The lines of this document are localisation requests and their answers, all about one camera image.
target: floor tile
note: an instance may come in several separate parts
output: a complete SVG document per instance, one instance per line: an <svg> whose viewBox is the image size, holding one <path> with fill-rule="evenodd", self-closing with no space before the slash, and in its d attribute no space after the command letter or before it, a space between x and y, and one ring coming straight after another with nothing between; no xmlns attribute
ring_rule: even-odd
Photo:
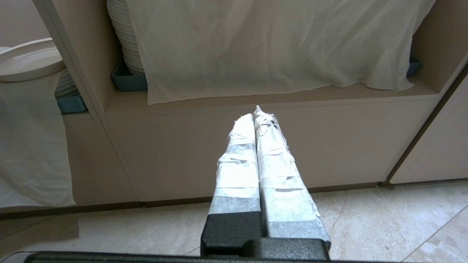
<svg viewBox="0 0 468 263"><path fill-rule="evenodd" d="M43 222L53 216L30 217L21 219L0 220L0 238L14 234L25 228Z"/></svg>
<svg viewBox="0 0 468 263"><path fill-rule="evenodd" d="M200 256L200 247L190 251L189 253L185 254L185 256Z"/></svg>
<svg viewBox="0 0 468 263"><path fill-rule="evenodd" d="M16 251L92 251L183 255L200 245L209 204L56 216L0 239L0 258Z"/></svg>
<svg viewBox="0 0 468 263"><path fill-rule="evenodd" d="M468 183L313 194L330 257L401 261L468 204Z"/></svg>
<svg viewBox="0 0 468 263"><path fill-rule="evenodd" d="M468 262L468 208L416 250L406 262Z"/></svg>

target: stack of white plates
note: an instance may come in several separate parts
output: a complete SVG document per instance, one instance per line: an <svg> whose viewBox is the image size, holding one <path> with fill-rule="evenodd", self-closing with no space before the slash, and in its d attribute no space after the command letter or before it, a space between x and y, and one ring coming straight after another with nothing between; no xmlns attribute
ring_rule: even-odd
<svg viewBox="0 0 468 263"><path fill-rule="evenodd" d="M67 69L62 72L58 83L55 89L56 98L73 97L80 94Z"/></svg>
<svg viewBox="0 0 468 263"><path fill-rule="evenodd" d="M135 31L133 31L132 22L130 21L127 3L125 0L107 0L107 10L122 45L124 61L128 69L133 75L144 75L145 71L141 63L137 39Z"/></svg>

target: wall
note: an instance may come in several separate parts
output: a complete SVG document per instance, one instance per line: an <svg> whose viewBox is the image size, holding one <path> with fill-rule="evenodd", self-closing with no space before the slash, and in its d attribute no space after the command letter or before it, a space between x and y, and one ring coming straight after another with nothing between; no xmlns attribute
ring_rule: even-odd
<svg viewBox="0 0 468 263"><path fill-rule="evenodd" d="M0 46L50 37L32 0L0 0Z"/></svg>

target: black plastic mount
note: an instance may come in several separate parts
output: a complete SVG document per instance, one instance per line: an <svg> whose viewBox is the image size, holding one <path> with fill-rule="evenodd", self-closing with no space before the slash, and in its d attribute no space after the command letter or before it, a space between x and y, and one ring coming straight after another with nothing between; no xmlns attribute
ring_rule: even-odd
<svg viewBox="0 0 468 263"><path fill-rule="evenodd" d="M209 214L201 236L200 255L240 256L245 242L261 237L261 212Z"/></svg>

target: beige cabinet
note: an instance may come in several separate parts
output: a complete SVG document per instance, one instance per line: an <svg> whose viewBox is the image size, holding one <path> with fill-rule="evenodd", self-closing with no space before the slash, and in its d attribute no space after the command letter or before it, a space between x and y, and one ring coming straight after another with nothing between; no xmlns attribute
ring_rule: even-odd
<svg viewBox="0 0 468 263"><path fill-rule="evenodd" d="M89 109L87 121L66 121L67 135L76 141L70 151L80 152L70 157L73 172L83 178L99 174L99 184L89 189L105 189L99 197L103 202L122 202L133 192L139 201L211 196L227 134L234 120L256 105L278 116L308 187L384 181L468 60L467 2L438 0L413 37L412 53L423 67L410 89L376 90L358 83L148 106L146 92L118 92L110 79L122 54L106 0L34 3ZM86 130L92 130L91 121L95 132ZM100 170L97 162L89 165L83 154L99 138L102 154L112 156L89 154L115 165L115 171ZM116 190L105 188L110 181ZM77 181L80 185L85 188L85 181ZM133 192L125 194L124 188ZM98 199L77 198L83 203Z"/></svg>
<svg viewBox="0 0 468 263"><path fill-rule="evenodd" d="M89 113L63 116L73 197L77 205L136 201L112 145Z"/></svg>
<svg viewBox="0 0 468 263"><path fill-rule="evenodd" d="M468 178L468 77L427 127L391 183Z"/></svg>

